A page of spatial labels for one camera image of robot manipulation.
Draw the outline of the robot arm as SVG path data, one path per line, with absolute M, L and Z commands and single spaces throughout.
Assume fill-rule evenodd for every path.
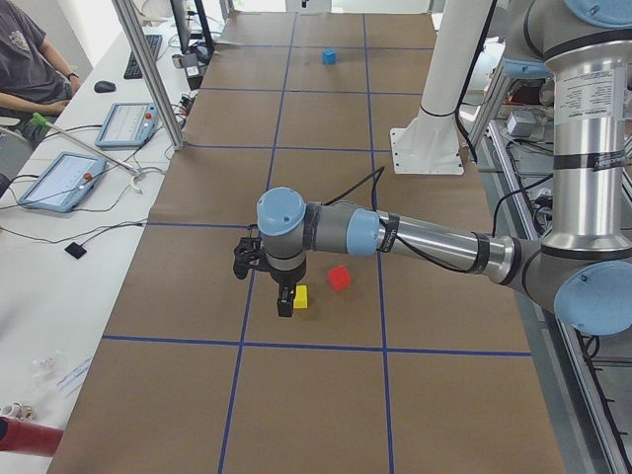
M 513 1 L 507 64 L 554 78 L 553 220 L 538 241 L 450 229 L 349 203 L 305 202 L 289 188 L 257 204 L 260 267 L 292 313 L 306 252 L 394 252 L 519 291 L 591 335 L 631 325 L 631 242 L 621 230 L 624 94 L 631 61 L 627 1 Z

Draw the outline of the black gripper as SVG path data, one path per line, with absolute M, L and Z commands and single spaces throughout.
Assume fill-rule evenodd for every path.
M 306 274 L 306 263 L 269 263 L 270 273 L 274 281 L 279 284 L 276 300 L 278 317 L 293 315 L 296 285 Z

